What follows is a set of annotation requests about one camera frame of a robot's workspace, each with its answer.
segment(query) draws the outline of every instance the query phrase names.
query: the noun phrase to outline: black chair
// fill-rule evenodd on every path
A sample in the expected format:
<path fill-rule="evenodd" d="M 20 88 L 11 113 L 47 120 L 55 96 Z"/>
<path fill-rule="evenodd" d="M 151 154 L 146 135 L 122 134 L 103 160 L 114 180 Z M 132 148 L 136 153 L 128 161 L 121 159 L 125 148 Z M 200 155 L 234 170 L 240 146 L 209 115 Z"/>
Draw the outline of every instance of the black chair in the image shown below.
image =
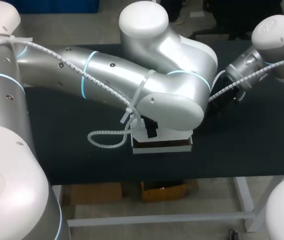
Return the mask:
<path fill-rule="evenodd" d="M 267 17 L 283 14 L 282 0 L 203 0 L 203 10 L 211 12 L 216 26 L 193 32 L 189 39 L 197 35 L 227 34 L 228 40 L 240 38 L 249 40 L 246 34 Z"/>

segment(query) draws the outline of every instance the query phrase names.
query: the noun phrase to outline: gray floor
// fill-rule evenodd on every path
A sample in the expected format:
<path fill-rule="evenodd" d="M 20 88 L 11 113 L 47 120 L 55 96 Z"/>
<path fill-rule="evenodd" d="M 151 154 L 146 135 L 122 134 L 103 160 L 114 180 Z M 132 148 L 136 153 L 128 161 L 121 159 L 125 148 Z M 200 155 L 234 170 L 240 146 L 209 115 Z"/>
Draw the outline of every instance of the gray floor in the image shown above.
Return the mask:
<path fill-rule="evenodd" d="M 119 43 L 118 19 L 121 11 L 134 0 L 101 0 L 96 14 L 28 14 L 22 15 L 27 37 L 39 44 L 81 45 Z M 186 23 L 172 28 L 182 36 L 211 28 L 216 22 L 210 13 L 191 18 L 201 11 L 201 0 L 189 0 L 183 8 Z M 225 39 L 227 36 L 208 36 Z M 248 185 L 256 202 L 264 192 L 270 177 L 249 177 Z M 156 214 L 213 213 L 239 211 L 234 185 L 230 179 L 200 179 L 199 191 L 190 190 L 182 200 L 161 203 L 141 203 L 125 197 L 116 203 L 78 205 L 75 218 L 101 218 Z M 67 216 L 69 207 L 63 208 Z M 240 232 L 241 240 L 270 240 L 265 228 L 257 233 L 245 233 L 241 220 L 180 223 L 153 223 L 116 226 L 78 227 L 72 229 L 72 240 L 226 240 L 229 229 Z"/>
<path fill-rule="evenodd" d="M 254 203 L 264 192 L 271 177 L 248 177 Z M 223 213 L 240 211 L 234 183 L 229 178 L 199 179 L 199 190 L 189 189 L 186 198 L 177 201 L 143 203 L 136 192 L 127 192 L 120 202 L 77 205 L 75 218 L 104 218 L 160 214 Z M 66 218 L 72 207 L 64 206 Z M 241 240 L 270 240 L 265 227 L 246 233 L 242 220 L 145 223 L 72 228 L 72 240 L 227 240 L 229 229 L 240 232 Z"/>

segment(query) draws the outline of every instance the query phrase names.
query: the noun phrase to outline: white robotic arm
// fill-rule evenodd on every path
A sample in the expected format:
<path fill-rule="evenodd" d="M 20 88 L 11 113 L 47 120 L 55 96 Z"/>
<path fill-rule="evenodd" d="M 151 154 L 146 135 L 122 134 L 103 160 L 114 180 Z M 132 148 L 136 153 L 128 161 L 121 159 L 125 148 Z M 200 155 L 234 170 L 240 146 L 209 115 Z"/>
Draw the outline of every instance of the white robotic arm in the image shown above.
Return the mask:
<path fill-rule="evenodd" d="M 47 49 L 20 43 L 11 37 L 19 23 L 15 8 L 0 2 L 0 240 L 69 240 L 61 208 L 36 162 L 23 84 L 124 107 L 136 117 L 143 114 L 168 128 L 188 131 L 204 118 L 217 56 L 208 46 L 173 32 L 165 10 L 149 1 L 129 5 L 120 16 L 122 49 L 132 62 L 76 46 Z M 257 29 L 265 33 L 263 27 Z M 265 36 L 273 48 L 254 40 L 255 49 L 227 69 L 234 83 L 255 74 L 266 60 L 284 60 L 284 36 L 280 43 L 273 41 L 279 38 L 276 34 Z M 281 71 L 274 74 L 284 79 Z M 243 88 L 255 82 L 247 78 Z M 116 134 L 132 132 L 128 127 Z"/>

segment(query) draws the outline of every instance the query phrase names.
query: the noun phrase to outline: cardboard box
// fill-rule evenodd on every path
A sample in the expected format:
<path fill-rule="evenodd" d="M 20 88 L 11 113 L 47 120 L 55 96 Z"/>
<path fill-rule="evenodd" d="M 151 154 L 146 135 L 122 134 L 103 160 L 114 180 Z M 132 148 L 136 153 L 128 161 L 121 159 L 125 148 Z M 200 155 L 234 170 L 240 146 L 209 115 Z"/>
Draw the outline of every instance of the cardboard box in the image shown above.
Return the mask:
<path fill-rule="evenodd" d="M 141 189 L 144 202 L 156 203 L 184 198 L 187 185 L 183 181 L 141 182 Z"/>
<path fill-rule="evenodd" d="M 70 205 L 116 202 L 122 199 L 120 182 L 72 185 Z"/>

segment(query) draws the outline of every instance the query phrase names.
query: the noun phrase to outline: black tabletop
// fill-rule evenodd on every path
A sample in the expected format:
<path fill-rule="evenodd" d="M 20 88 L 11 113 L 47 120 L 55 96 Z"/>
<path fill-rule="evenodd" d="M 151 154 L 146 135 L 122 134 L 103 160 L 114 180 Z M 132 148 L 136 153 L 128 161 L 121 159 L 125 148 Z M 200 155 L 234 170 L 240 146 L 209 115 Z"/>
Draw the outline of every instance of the black tabletop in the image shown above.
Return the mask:
<path fill-rule="evenodd" d="M 248 41 L 210 44 L 218 71 L 250 46 Z M 90 49 L 121 57 L 121 46 Z M 284 175 L 284 83 L 268 76 L 240 104 L 206 119 L 193 134 L 192 152 L 132 154 L 130 140 L 101 149 L 87 141 L 94 130 L 121 130 L 123 110 L 41 88 L 26 98 L 38 161 L 53 185 L 120 181 Z M 104 144 L 121 138 L 95 138 Z"/>

